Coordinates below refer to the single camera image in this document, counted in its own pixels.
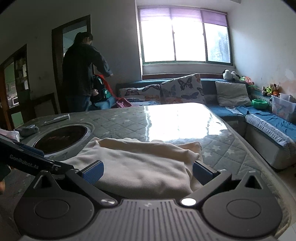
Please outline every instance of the pillow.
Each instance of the pillow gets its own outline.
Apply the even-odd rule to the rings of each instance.
[[[196,102],[205,103],[200,74],[187,75],[161,83],[162,104]]]
[[[251,106],[245,84],[216,81],[217,100],[221,107]]]
[[[142,101],[160,100],[160,85],[148,85],[142,88],[122,88],[118,90],[118,97],[129,99],[139,99]]]

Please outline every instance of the white wall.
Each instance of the white wall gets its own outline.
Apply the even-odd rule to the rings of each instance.
[[[196,64],[196,63],[173,63],[173,64],[145,64],[143,74],[163,73],[207,73],[222,74],[225,69],[236,71],[234,66],[221,64]]]
[[[228,19],[238,73],[295,97],[296,13],[281,0],[242,0]]]
[[[0,63],[27,44],[31,98],[55,92],[52,29],[91,14],[93,45],[118,82],[141,79],[134,0],[16,0],[0,15]]]

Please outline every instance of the butterfly pattern cushion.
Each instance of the butterfly pattern cushion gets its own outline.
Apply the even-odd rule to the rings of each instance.
[[[205,104],[200,74],[192,74],[161,83],[162,104],[196,102]]]
[[[148,85],[142,88],[122,88],[118,97],[124,97],[130,102],[160,100],[160,85]]]

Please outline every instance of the green bowl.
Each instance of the green bowl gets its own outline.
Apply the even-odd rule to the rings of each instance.
[[[268,102],[265,100],[252,100],[252,104],[258,110],[265,110],[268,107]]]

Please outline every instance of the red cloth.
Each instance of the red cloth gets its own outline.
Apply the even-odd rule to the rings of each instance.
[[[108,84],[108,82],[105,80],[104,76],[102,74],[95,74],[96,76],[99,76],[102,80],[103,80],[103,83],[106,87],[106,89],[111,93],[111,95],[116,98],[116,99],[119,99],[118,97],[115,96],[115,94],[113,93],[110,85]]]

